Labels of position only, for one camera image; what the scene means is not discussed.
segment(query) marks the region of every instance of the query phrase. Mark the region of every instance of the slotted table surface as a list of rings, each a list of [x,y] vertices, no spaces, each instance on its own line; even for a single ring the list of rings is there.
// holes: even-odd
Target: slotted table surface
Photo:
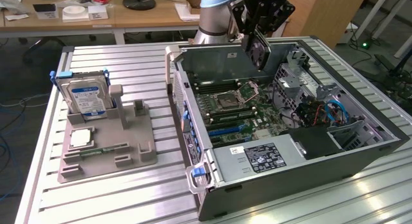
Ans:
[[[317,40],[302,39],[385,116],[412,136],[412,118]],[[201,223],[188,191],[184,162],[165,91],[165,47],[184,42],[76,47],[58,70],[108,69],[122,84],[124,104],[149,105],[158,162],[154,165],[60,184],[57,170],[66,104],[56,88],[21,198],[16,223]],[[330,80],[314,62],[310,71]],[[353,177],[232,213],[205,224],[362,223],[412,221],[412,142]]]

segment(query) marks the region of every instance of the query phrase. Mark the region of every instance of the gray floor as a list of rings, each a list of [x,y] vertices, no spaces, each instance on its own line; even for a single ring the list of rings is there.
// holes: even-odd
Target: gray floor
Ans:
[[[360,24],[370,10],[370,6],[360,10],[353,18],[353,22]],[[372,24],[368,27],[370,31],[381,19],[384,14],[377,14],[373,19]],[[370,54],[382,54],[388,57],[392,63],[397,63],[398,59],[393,58],[393,54],[400,48],[404,41],[412,35],[412,28],[398,21],[393,20],[381,35],[381,46],[372,46],[368,50]],[[185,37],[193,37],[193,32],[184,32]],[[101,34],[97,35],[97,40],[94,42],[89,41],[86,35],[84,36],[70,36],[61,37],[61,40],[66,45],[72,46],[88,46],[88,45],[105,45],[114,44],[114,38],[112,35]],[[174,33],[173,37],[169,32],[157,32],[152,35],[152,40],[146,40],[144,33],[137,35],[128,35],[129,40],[126,43],[137,42],[166,42],[178,41],[177,35]],[[368,35],[362,35],[360,41],[364,40]],[[48,43],[42,48],[36,51],[32,55],[33,65],[25,66],[21,62],[21,54],[26,50],[30,44],[33,44],[38,38],[29,38],[29,43],[21,45],[17,39],[9,39],[8,44],[0,48],[0,101],[8,100],[10,98],[25,98],[36,94],[48,93],[52,85],[48,78],[49,71],[54,70],[57,67],[57,62],[60,58],[60,46],[54,43]],[[337,54],[348,61],[348,63],[354,63],[356,61],[364,59],[366,55],[353,49],[346,45],[338,45],[334,48]],[[368,60],[356,65],[360,69],[368,70],[369,72],[377,72],[377,66],[373,64],[373,60]],[[409,60],[405,67],[408,71],[412,70],[412,60]],[[30,100],[28,105],[34,105],[46,102],[46,97],[41,97],[36,100]],[[18,112],[20,106],[13,107],[12,110]],[[14,150],[16,159],[18,163],[18,168],[21,170],[21,186],[13,192],[13,196],[0,201],[0,224],[13,223],[16,212],[18,208],[20,196],[18,193],[22,192],[25,177],[29,170],[29,165],[32,161],[32,155],[34,151],[34,146],[37,142],[37,135],[40,132],[40,126],[42,121],[42,116],[45,112],[45,106],[37,108],[26,108],[25,121],[21,127],[10,135],[6,135],[6,141]],[[0,112],[0,126],[2,126],[9,121],[9,117]],[[0,158],[0,166],[4,165],[5,157]],[[5,194],[13,187],[17,181],[16,169],[12,164],[0,174],[0,196]]]

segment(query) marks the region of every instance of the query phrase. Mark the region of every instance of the blue cable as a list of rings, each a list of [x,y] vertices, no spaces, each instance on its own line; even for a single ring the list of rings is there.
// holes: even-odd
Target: blue cable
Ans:
[[[6,198],[6,196],[10,194],[10,193],[13,193],[13,191],[20,187],[20,185],[21,185],[21,171],[20,171],[20,168],[18,168],[18,165],[17,165],[17,161],[16,161],[16,158],[14,158],[14,153],[13,153],[13,151],[10,150],[10,148],[8,147],[8,145],[6,144],[0,144],[1,145],[1,147],[4,147],[6,150],[8,150],[8,153],[9,153],[9,155],[10,155],[10,159],[12,159],[12,163],[13,163],[13,166],[14,166],[14,168],[16,168],[16,170],[17,170],[17,183],[16,183],[16,185],[14,185],[14,187],[8,191],[8,193],[6,194],[4,194],[2,195],[2,197],[0,197],[0,202]]]
[[[328,102],[324,104],[324,109],[325,109],[325,111],[326,111],[326,113],[328,113],[329,119],[330,119],[332,121],[334,121],[334,118],[333,118],[333,116],[332,116],[330,113],[329,113],[329,106],[328,106],[328,104],[336,104],[336,105],[340,107],[340,109],[341,109],[341,111],[342,111],[342,113],[344,113],[344,115],[345,115],[346,122],[348,122],[348,121],[349,121],[349,115],[348,115],[348,112],[346,112],[346,110],[345,110],[345,107],[344,107],[342,104],[341,104],[338,101],[336,101],[336,100],[330,100],[330,101],[328,101]]]
[[[0,112],[9,113],[9,114],[17,114],[21,117],[18,125],[16,127],[13,127],[8,132],[2,133],[2,135],[6,136],[6,135],[12,134],[14,131],[17,131],[17,129],[21,127],[24,120],[25,120],[25,115],[21,112],[14,112],[14,111],[10,111],[10,110],[6,110],[6,109],[0,109]]]

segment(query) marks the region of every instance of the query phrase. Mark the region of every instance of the blue hard drive label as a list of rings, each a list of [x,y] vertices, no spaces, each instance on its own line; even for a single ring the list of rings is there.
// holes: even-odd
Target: blue hard drive label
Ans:
[[[98,91],[98,87],[92,86],[92,87],[76,88],[72,90],[73,93],[88,92],[88,91]]]
[[[72,89],[76,105],[85,116],[101,115],[105,112],[97,86]]]
[[[285,161],[273,143],[245,148],[244,153],[256,173],[285,166]]]

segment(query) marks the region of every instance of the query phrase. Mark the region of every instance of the blue latch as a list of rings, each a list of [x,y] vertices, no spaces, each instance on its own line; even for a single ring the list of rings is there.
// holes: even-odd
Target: blue latch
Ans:
[[[70,71],[62,71],[62,72],[60,72],[58,73],[58,78],[72,78],[72,76],[73,76],[73,72],[70,72]]]
[[[206,174],[205,169],[204,168],[194,168],[192,170],[192,177],[201,177]]]
[[[104,68],[104,70],[102,70],[102,74],[104,74],[104,78],[105,78],[105,83],[108,84],[108,85],[110,85],[110,79],[109,79],[109,70],[106,69],[106,68]]]
[[[57,86],[57,83],[56,83],[56,71],[50,71],[49,76],[50,76],[50,81],[52,81],[53,85]]]
[[[188,111],[182,113],[182,119],[186,119],[186,117],[188,117]]]

